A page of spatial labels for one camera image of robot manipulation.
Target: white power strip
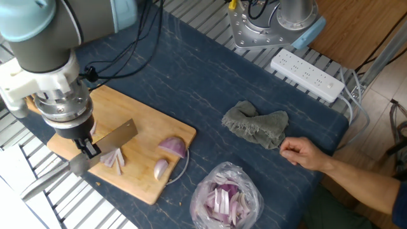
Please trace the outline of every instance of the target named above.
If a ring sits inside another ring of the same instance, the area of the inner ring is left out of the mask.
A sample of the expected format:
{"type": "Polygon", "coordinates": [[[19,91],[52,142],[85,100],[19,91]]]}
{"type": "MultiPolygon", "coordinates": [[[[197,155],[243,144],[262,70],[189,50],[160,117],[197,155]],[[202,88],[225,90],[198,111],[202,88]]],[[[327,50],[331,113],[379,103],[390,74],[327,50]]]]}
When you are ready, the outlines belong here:
{"type": "Polygon", "coordinates": [[[270,66],[328,102],[334,102],[345,85],[295,54],[282,49],[270,66]]]}

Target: table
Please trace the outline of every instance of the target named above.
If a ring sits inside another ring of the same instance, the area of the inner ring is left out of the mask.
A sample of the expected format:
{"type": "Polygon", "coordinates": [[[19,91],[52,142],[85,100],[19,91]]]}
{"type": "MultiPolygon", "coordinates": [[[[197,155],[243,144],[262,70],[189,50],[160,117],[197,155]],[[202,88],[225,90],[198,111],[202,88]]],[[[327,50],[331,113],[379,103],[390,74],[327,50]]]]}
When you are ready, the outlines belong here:
{"type": "MultiPolygon", "coordinates": [[[[135,38],[136,28],[137,25],[132,26],[76,50],[81,67],[91,60],[113,59],[135,38]]],[[[155,38],[156,27],[150,36],[155,38]]],[[[141,41],[125,72],[133,71],[149,57],[154,42],[154,39],[141,41]]],[[[103,74],[112,74],[119,67],[103,74]]],[[[185,175],[166,187],[155,205],[147,205],[89,173],[83,176],[143,229],[194,228],[189,212],[192,193],[217,164],[225,161],[241,166],[265,200],[265,209],[255,228],[297,227],[322,174],[292,166],[278,150],[251,144],[223,127],[223,115],[238,101],[252,102],[260,114],[286,111],[289,115],[286,135],[308,137],[329,155],[348,128],[347,119],[340,113],[168,13],[164,13],[160,45],[153,61],[139,74],[107,85],[197,130],[185,175]]],[[[55,133],[37,114],[31,113],[21,121],[43,142],[55,133]]],[[[172,176],[180,173],[184,163],[180,161],[172,176]]]]}

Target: gray towel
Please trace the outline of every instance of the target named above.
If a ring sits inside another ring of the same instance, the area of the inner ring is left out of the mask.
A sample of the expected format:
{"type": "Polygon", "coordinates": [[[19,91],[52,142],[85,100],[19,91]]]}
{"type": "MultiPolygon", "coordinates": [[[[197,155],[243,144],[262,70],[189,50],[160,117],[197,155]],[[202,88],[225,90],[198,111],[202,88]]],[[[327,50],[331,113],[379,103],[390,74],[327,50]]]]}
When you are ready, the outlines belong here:
{"type": "Polygon", "coordinates": [[[288,126],[288,115],[277,111],[260,115],[249,101],[240,101],[222,119],[222,124],[238,137],[274,149],[286,138],[284,129],[288,126]]]}

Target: cutting board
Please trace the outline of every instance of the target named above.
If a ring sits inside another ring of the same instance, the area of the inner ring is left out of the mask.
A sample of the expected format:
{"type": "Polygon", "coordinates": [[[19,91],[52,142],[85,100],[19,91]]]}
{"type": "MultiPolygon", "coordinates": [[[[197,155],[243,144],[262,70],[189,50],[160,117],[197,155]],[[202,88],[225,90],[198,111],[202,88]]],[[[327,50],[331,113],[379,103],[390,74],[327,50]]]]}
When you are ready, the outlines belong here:
{"type": "MultiPolygon", "coordinates": [[[[189,147],[197,131],[141,102],[107,86],[90,94],[93,100],[93,116],[97,122],[93,142],[97,142],[127,120],[133,118],[138,134],[121,147],[125,158],[122,175],[117,175],[116,164],[112,168],[99,163],[89,172],[115,185],[123,191],[153,205],[169,180],[179,157],[159,149],[158,144],[172,136],[178,136],[189,147]],[[159,159],[166,159],[169,166],[159,181],[154,178],[154,166],[159,159]]],[[[79,150],[69,140],[55,134],[47,146],[56,154],[72,159],[79,150]]]]}

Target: clear plastic bag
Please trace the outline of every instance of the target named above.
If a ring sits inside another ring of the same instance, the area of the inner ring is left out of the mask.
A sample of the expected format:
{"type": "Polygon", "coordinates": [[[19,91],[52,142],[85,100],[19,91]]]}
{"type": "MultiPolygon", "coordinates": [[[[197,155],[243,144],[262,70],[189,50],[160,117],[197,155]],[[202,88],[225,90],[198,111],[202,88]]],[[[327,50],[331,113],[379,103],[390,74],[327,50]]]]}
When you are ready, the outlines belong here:
{"type": "Polygon", "coordinates": [[[260,218],[264,208],[264,200],[259,190],[255,187],[250,177],[241,167],[230,162],[220,163],[213,169],[203,181],[201,181],[192,195],[190,213],[193,223],[197,229],[249,229],[260,218]],[[234,181],[238,184],[238,189],[245,194],[245,201],[250,208],[250,213],[245,219],[241,219],[236,226],[230,227],[216,219],[209,217],[205,202],[210,191],[214,188],[216,176],[219,175],[234,181]]]}

